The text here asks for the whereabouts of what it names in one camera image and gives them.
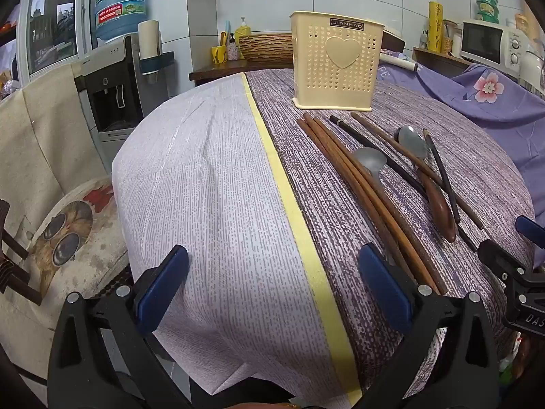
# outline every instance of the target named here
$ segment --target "chopstick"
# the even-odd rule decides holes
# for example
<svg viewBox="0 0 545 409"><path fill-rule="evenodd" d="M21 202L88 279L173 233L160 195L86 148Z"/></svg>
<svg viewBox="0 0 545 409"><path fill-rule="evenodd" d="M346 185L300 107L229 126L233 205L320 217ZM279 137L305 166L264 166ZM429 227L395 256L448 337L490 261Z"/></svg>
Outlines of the chopstick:
<svg viewBox="0 0 545 409"><path fill-rule="evenodd" d="M405 259L403 258L399 247L397 246L396 240L393 238L377 209L375 209L373 203L371 202L369 197L367 197L361 185L353 176L350 168L341 159L339 151L333 146L332 143L328 142L327 137L325 136L321 128L315 123L312 118L310 118L310 116L306 118L306 121L298 119L297 124L309 136L309 138L314 142L316 147L324 154L324 156L333 165L335 170L337 170L339 175L350 186L353 193L356 195L360 206L367 213L367 215L377 228L380 239L384 243L386 249L392 254L392 257L396 264L401 267L411 279L414 280L412 272L407 266L407 262L405 262Z"/></svg>
<svg viewBox="0 0 545 409"><path fill-rule="evenodd" d="M406 264L409 265L408 269L410 270L410 272L412 272L416 280L418 280L419 284L427 284L435 292L439 294L440 293L439 288L437 287L433 277L430 275L430 272L427 270L426 265L422 262L421 258L418 256L418 253L412 247L407 236L403 233L403 231L397 224L396 220L389 213L386 206L378 198L377 194L373 191L369 183L367 183L366 179L363 177L360 170L358 170L357 167L350 161L350 159L343 152L343 150L337 146L337 143L333 139L331 139L331 137L328 135L328 132L326 131L327 128L322 124L320 120L312 119L308 114L305 114L304 118L307 124L309 124L309 126L312 128L314 133L317 135L322 145L326 147L326 150L328 151L329 155L330 156L332 155L333 153L332 149L333 149L334 152L336 153L336 156L340 158L340 162L345 167L348 168L349 178L353 178L356 184L358 185L358 187L363 190L364 196L366 197L367 200L369 200L369 202L371 203L371 206L374 207L375 210L377 211L378 219L383 220L383 222L387 225L389 232L391 232L391 235L393 236L393 238L395 238L400 244L400 248L403 251L405 256L405 258L402 258L402 261L404 261ZM372 216L370 216L370 218L375 224L375 226L377 226L377 222L379 221L375 221L375 219ZM396 263L398 263L398 265L405 270L405 267L402 266L402 264L400 264L400 261L398 261L397 259L396 259Z"/></svg>
<svg viewBox="0 0 545 409"><path fill-rule="evenodd" d="M424 264L427 271L430 273L430 276L433 278L433 281L437 285L439 292L443 295L446 294L447 288L443 279L441 278L441 275L439 274L439 271L436 269L430 256L424 249L424 246L422 246L420 240L418 240L418 238L416 237L407 220L401 215L400 211L392 203L384 189L377 183L377 181L374 180L370 173L367 172L367 170L361 165L358 159L353 156L352 152L350 152L347 147L339 141L337 136L330 129L328 129L319 119L315 118L314 121L316 121L318 125L320 125L320 127L324 130L326 134L328 134L329 138L333 140L333 142L342 151L345 157L359 171L359 175L361 175L367 182L367 185L369 185L372 190L369 194L369 197L371 198L371 201L373 201L373 203L375 204L375 207L377 207L377 209L379 210L381 206L386 207L386 210L381 213L381 216L389 213L394 219L394 223L397 225L397 227L393 226L392 228L389 226L392 233L394 233L394 235L397 235L398 232L401 232L404 234L404 236L407 237L408 243L410 243L412 247L402 245L402 249L409 247L409 249L412 248L416 252L416 255L420 258L420 261ZM413 259L415 258L415 254L412 253L405 253L405 256Z"/></svg>
<svg viewBox="0 0 545 409"><path fill-rule="evenodd" d="M452 186L450 185L449 176L446 173L445 166L442 163L441 156L439 155L439 152L437 151L437 148L435 147L435 143L433 142L432 135L430 134L430 131L427 129L424 129L422 131L424 134L424 139L426 139L426 143L428 143L428 146L430 147L430 150L432 151L433 158L435 158L435 162L437 163L437 167L439 168L439 173L441 174L441 178L443 180L443 183L445 184L445 192L449 196L449 202L450 207L452 209L452 214L454 216L454 221L456 221L456 224L460 223L460 213L458 212L458 205L456 204L456 196L454 195L454 191L452 190Z"/></svg>
<svg viewBox="0 0 545 409"><path fill-rule="evenodd" d="M353 139L355 139L358 143L361 145L367 147L367 148L373 148L380 150L378 146L375 146L375 144L369 140L367 137L362 135L360 132L358 132L353 127L346 124L341 119L337 118L336 116L330 116L329 121L336 124L338 127L340 127L344 132L348 133ZM428 195L426 193L426 190L424 189L424 186L416 180L411 174L409 174L403 167L401 167L399 164L397 164L394 159L386 155L386 164L390 166L401 178L403 178L413 189L415 189L416 192L418 192L425 200L428 200ZM470 237L465 233L464 229L462 229L460 223L457 224L458 226L458 233L460 235L460 238L466 246L469 248L469 250L473 253L477 253L477 246L475 246L475 243L471 241Z"/></svg>
<svg viewBox="0 0 545 409"><path fill-rule="evenodd" d="M440 176L438 176L434 170L432 170L426 163L424 163L422 160L416 158L411 152L409 152L407 149L405 149L403 146L401 146L396 140L394 140L392 137L390 137L387 133L385 133L382 129L376 127L374 124L372 124L370 121L368 121L366 118L356 114L355 112L351 113L351 116L354 120L356 120L358 123L363 125L369 132L371 132L376 137L380 138L382 141L388 143L391 145L395 150L397 150L399 153L403 154L405 157L410 159L416 166L419 167L420 170L424 174L426 174L428 177L430 177L433 181L435 181L443 190L445 190L445 185L443 184ZM454 194L456 196L456 202L460 205L462 210L468 215L468 217L472 220L475 225L481 229L484 229L484 224L481 221L481 219L477 216L475 211L471 208L468 203L465 202L464 199L460 197L458 194Z"/></svg>

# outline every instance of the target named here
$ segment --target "soap dispenser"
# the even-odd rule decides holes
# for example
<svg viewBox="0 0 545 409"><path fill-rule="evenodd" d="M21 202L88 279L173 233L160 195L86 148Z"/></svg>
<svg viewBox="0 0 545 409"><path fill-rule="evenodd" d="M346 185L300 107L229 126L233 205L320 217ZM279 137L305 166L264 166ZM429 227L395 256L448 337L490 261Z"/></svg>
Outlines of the soap dispenser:
<svg viewBox="0 0 545 409"><path fill-rule="evenodd" d="M251 35L252 30L250 29L250 26L246 24L246 21L244 21L246 17L241 17L241 18L242 18L242 24L235 31L235 42L236 42L236 46L239 48L239 58L243 60L244 56L242 55L242 52L240 51L240 37L243 37L245 35Z"/></svg>
<svg viewBox="0 0 545 409"><path fill-rule="evenodd" d="M234 34L231 34L229 44L227 45L227 60L235 61L239 59L238 46L236 45Z"/></svg>

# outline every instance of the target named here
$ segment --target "jianhao logo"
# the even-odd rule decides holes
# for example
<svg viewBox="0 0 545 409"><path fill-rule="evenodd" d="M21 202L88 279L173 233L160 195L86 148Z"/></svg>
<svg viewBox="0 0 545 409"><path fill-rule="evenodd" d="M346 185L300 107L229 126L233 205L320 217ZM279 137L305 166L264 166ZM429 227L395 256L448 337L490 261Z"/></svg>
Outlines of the jianhao logo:
<svg viewBox="0 0 545 409"><path fill-rule="evenodd" d="M341 20L339 18L332 18L330 25L336 26L338 28L363 30L363 23L358 23L357 21Z"/></svg>

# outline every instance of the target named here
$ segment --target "woven basket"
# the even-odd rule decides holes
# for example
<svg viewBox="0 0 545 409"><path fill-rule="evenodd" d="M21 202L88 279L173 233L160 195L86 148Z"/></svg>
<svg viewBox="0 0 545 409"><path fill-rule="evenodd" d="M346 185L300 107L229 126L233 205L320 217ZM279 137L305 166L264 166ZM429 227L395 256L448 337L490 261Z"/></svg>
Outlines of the woven basket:
<svg viewBox="0 0 545 409"><path fill-rule="evenodd" d="M239 39L242 55L248 61L293 62L292 34L256 34Z"/></svg>

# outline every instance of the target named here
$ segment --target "bottle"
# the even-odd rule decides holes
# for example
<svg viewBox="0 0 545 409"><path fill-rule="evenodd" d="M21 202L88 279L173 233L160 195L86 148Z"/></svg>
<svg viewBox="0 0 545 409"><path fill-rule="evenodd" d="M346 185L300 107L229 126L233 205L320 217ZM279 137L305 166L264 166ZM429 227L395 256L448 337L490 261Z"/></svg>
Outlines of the bottle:
<svg viewBox="0 0 545 409"><path fill-rule="evenodd" d="M227 46L227 60L235 61L238 59L238 46L236 45L234 34L231 34L231 38L229 39L229 45Z"/></svg>
<svg viewBox="0 0 545 409"><path fill-rule="evenodd" d="M95 0L96 36L101 40L138 32L138 23L147 19L147 0Z"/></svg>
<svg viewBox="0 0 545 409"><path fill-rule="evenodd" d="M246 21L244 21L246 17L241 17L241 18L242 18L242 23L236 29L234 36L235 36L236 45L239 48L239 58L243 60L244 56L242 55L242 51L240 50L240 37L244 37L245 35L252 35L252 30L250 29L250 26L246 24Z"/></svg>
<svg viewBox="0 0 545 409"><path fill-rule="evenodd" d="M419 47L421 49L426 49L428 47L428 32L424 31L422 32L422 35L420 35Z"/></svg>

